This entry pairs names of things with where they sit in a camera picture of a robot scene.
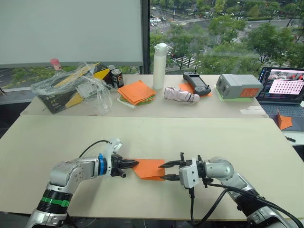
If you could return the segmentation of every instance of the remote controller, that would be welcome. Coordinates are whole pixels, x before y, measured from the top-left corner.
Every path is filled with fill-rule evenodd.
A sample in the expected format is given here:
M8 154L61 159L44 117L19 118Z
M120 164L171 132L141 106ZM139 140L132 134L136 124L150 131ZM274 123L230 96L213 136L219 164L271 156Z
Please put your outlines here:
M204 96L211 92L210 86L204 83L199 74L185 72L182 77L194 88L194 94Z

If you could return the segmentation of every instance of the clear plastic bag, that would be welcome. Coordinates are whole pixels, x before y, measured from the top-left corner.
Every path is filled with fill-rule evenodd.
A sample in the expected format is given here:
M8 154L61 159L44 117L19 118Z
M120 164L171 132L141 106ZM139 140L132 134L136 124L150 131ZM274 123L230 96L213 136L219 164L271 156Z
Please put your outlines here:
M79 93L79 102L88 103L96 107L101 115L105 115L112 109L110 90L113 88L107 85L104 80L94 77L98 64L100 63L87 64L81 62L75 71L63 73L60 76L54 75L44 81L32 84L31 90L46 104L52 113L68 108L66 106L67 100ZM68 98L65 101L60 100L60 97L66 97L67 95Z

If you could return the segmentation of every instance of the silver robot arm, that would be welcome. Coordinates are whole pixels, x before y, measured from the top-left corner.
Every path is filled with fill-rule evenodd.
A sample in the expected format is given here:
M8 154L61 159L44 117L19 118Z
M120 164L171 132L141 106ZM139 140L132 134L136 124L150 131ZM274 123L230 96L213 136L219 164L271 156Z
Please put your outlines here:
M167 174L162 178L169 181L180 181L181 185L194 194L194 186L199 183L199 178L218 179L222 185L238 188L262 198L255 188L239 173L234 172L233 166L224 158L214 157L203 161L200 156L198 160L184 160L183 153L180 153L180 160L169 161L160 167L169 168L179 165L179 175ZM229 191L230 197L236 202L237 209L243 211L248 223L257 228L292 228L292 226L278 213L277 210L252 197Z
M112 138L106 143L104 153L99 156L80 157L55 165L43 197L25 228L62 226L67 219L67 208L72 196L81 181L100 175L126 177L121 169L134 167L138 162L123 160L116 154L121 145L119 139Z

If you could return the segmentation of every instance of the screen display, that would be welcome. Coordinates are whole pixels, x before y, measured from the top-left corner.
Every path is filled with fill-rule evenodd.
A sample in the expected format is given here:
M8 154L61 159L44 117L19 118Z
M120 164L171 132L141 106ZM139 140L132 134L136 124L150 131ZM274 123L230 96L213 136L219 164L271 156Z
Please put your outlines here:
M206 86L206 84L204 84L199 77L191 77L191 79L197 87Z
M304 69L264 67L259 81L264 86L259 101L299 103L304 97Z

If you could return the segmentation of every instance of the black cable wire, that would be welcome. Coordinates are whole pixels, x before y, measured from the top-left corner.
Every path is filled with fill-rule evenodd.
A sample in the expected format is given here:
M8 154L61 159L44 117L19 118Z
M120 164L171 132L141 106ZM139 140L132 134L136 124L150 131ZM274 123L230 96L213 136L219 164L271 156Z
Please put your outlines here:
M84 155L85 154L85 152L88 150L88 149L90 149L92 146L94 146L95 144L97 144L97 143L102 143L102 142L106 142L106 143L108 143L109 141L107 141L107 140L99 140L99 141L97 141L97 142L95 142L95 143L93 143L93 144L91 144L88 148L86 148L85 149L85 151L83 151L82 153L81 153L81 155L79 156L80 158L82 157L82 155Z
M191 216L191 224L198 227L200 226L203 222L205 222L210 215L213 213L215 208L218 206L224 195L228 192L228 189L225 189L222 191L222 193L218 196L217 200L214 202L210 210L206 213L206 215L201 219L200 222L196 223L193 218L193 207L194 207L194 197L191 197L191 208L190 208L190 216Z
M72 219L72 217L69 215L68 212L66 213L66 218L73 225L73 227L78 228L78 225L74 222L74 220Z
M262 202L265 205L267 205L269 207L272 207L272 208L274 208L274 209L276 209L276 210L284 213L285 215L287 215L289 218L291 218L296 223L296 225L299 228L304 228L303 225L302 225L302 223L295 216L293 216L292 214L290 214L288 211L284 210L283 208L279 207L278 205L276 205L276 204L274 204L274 203L272 203L270 201L265 200L264 198L256 196L255 194L253 194L251 192L248 192L248 191L245 191L245 190L242 190L242 189L238 189L238 188L235 188L235 187L232 187L232 186L228 186L228 185L220 185L220 184L212 184L212 183L207 183L207 185L213 186L213 187L225 188L225 189L227 189L229 191L234 191L234 192L237 192L239 194L255 198L257 201Z

